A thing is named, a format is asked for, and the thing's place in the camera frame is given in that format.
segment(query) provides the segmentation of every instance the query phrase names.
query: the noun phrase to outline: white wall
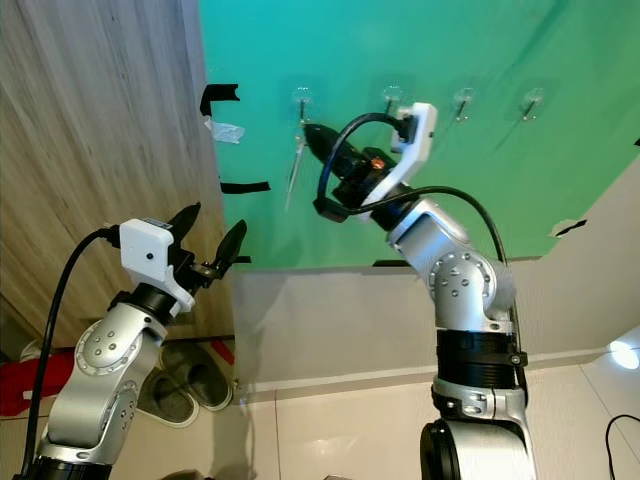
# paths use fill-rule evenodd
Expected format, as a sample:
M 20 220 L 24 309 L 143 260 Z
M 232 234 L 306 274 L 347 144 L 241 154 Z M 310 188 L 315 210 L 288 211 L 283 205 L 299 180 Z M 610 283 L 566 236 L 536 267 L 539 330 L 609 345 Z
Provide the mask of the white wall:
M 640 324 L 640 159 L 585 218 L 512 265 L 530 354 L 602 347 Z M 241 383 L 435 363 L 433 306 L 407 269 L 236 274 L 234 297 Z

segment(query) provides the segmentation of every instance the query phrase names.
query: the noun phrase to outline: light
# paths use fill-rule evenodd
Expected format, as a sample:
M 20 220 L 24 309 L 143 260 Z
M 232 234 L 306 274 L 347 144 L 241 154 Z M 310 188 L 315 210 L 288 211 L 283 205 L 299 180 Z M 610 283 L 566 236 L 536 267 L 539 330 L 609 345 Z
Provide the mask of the light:
M 638 354 L 624 342 L 616 340 L 609 344 L 609 350 L 618 365 L 629 370 L 635 370 L 640 366 Z

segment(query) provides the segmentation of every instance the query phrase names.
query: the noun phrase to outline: wood grain surface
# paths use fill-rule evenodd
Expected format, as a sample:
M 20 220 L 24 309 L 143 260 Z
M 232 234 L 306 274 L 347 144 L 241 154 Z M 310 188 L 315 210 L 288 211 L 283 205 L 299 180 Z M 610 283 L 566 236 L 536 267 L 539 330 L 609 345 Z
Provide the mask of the wood grain surface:
M 204 77 L 197 0 L 3 0 L 2 15 L 7 301 L 42 332 L 85 235 L 104 222 L 167 220 L 198 200 L 185 245 L 211 260 L 224 225 L 212 141 L 196 108 L 205 81 L 193 76 Z M 75 344 L 130 287 L 119 252 L 91 245 L 67 286 L 55 346 Z M 173 327 L 172 338 L 232 333 L 227 283 L 196 300 L 194 324 Z

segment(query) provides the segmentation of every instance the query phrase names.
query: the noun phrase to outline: gray slipper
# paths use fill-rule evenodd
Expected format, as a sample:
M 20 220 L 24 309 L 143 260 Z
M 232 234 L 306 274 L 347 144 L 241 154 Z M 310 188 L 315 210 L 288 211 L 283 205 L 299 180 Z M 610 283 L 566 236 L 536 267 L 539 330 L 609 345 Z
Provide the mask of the gray slipper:
M 193 423 L 199 407 L 167 372 L 154 368 L 140 389 L 138 410 L 166 425 L 182 428 Z
M 162 350 L 160 362 L 180 387 L 207 410 L 222 410 L 231 402 L 231 385 L 211 355 L 199 345 L 168 345 Z

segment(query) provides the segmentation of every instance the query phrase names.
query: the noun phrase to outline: white bracket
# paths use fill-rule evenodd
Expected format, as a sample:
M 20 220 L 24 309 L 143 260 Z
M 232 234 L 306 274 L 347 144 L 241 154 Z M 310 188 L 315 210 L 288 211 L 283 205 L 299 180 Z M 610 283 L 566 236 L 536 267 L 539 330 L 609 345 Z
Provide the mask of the white bracket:
M 369 194 L 362 205 L 382 200 L 396 185 L 409 181 L 429 157 L 433 131 L 436 127 L 436 117 L 438 110 L 428 103 L 414 103 L 408 108 L 398 110 L 398 118 L 405 115 L 418 117 L 415 136 L 412 143 L 405 143 L 394 130 L 391 137 L 391 151 L 402 153 L 402 158 L 396 167 L 382 180 L 376 188 Z M 369 220 L 371 212 L 358 215 L 357 218 L 366 222 Z
M 165 228 L 142 220 L 133 219 L 120 225 L 120 260 L 131 280 L 147 283 L 176 299 L 179 312 L 189 312 L 195 300 L 173 277 L 173 265 L 169 265 L 169 246 L 173 235 Z

